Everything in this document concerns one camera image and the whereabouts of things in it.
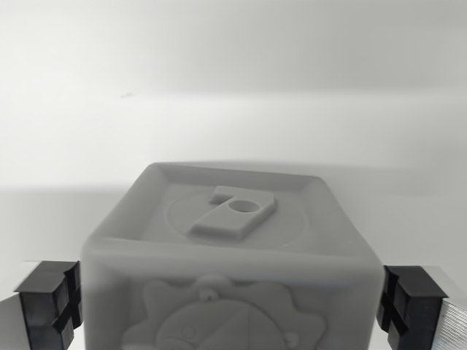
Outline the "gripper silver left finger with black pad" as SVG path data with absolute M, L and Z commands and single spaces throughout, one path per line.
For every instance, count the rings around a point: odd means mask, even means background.
M 1 348 L 68 349 L 82 323 L 80 262 L 41 261 L 1 301 Z

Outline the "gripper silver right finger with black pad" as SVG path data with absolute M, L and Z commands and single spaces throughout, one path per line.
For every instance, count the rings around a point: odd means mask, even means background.
M 377 323 L 392 349 L 465 349 L 466 291 L 434 265 L 386 265 Z

